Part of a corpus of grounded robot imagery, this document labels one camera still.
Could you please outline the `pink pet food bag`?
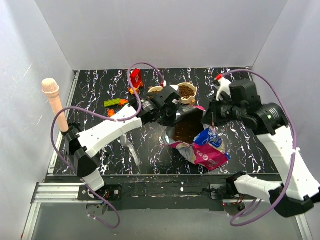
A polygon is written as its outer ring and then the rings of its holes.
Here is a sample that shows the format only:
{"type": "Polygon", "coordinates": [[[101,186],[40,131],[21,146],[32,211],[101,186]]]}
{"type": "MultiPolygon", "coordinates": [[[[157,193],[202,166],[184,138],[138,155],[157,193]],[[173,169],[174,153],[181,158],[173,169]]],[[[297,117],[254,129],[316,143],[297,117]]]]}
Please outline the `pink pet food bag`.
{"type": "Polygon", "coordinates": [[[213,171],[226,164],[231,156],[215,129],[201,123],[205,113],[201,106],[182,105],[176,113],[176,125],[166,128],[163,142],[188,162],[213,171]]]}

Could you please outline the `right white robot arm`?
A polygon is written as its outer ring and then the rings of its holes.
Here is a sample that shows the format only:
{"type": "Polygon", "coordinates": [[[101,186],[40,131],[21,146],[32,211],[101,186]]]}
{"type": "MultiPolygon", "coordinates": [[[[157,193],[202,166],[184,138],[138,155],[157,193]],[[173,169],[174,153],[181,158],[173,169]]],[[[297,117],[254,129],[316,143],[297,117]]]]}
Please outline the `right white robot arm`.
{"type": "Polygon", "coordinates": [[[210,101],[202,123],[221,126],[231,121],[243,122],[264,145],[283,181],[269,182],[239,172],[226,180],[227,195],[232,199],[249,195],[268,202],[284,218],[312,209],[320,201],[320,184],[296,147],[294,128],[284,108],[262,103],[252,80],[230,82],[222,74],[216,80],[216,97],[210,101]]]}

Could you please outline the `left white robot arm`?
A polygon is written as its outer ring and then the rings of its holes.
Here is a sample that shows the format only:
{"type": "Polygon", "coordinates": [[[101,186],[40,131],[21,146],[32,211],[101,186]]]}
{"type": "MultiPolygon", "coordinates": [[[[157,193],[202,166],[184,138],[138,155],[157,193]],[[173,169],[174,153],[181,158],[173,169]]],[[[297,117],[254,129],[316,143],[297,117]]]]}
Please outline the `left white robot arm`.
{"type": "Polygon", "coordinates": [[[130,101],[113,117],[88,130],[81,131],[79,124],[70,124],[65,134],[65,154],[76,175],[89,186],[89,194],[95,200],[103,199],[107,193],[95,161],[97,153],[111,142],[148,123],[173,127],[180,104],[179,87],[167,85],[151,98],[130,101]]]}

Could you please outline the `clear plastic scoop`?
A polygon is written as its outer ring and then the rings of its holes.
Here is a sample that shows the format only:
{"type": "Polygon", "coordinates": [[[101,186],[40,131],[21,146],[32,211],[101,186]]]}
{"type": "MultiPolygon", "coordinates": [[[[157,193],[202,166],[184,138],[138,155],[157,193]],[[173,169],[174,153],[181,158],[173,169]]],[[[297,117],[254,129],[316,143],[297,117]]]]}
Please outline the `clear plastic scoop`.
{"type": "Polygon", "coordinates": [[[126,134],[120,136],[119,141],[123,147],[126,147],[129,149],[129,151],[134,159],[135,165],[137,167],[140,167],[142,165],[142,162],[140,161],[138,154],[137,154],[137,151],[135,150],[133,144],[129,141],[128,136],[126,134]]]}

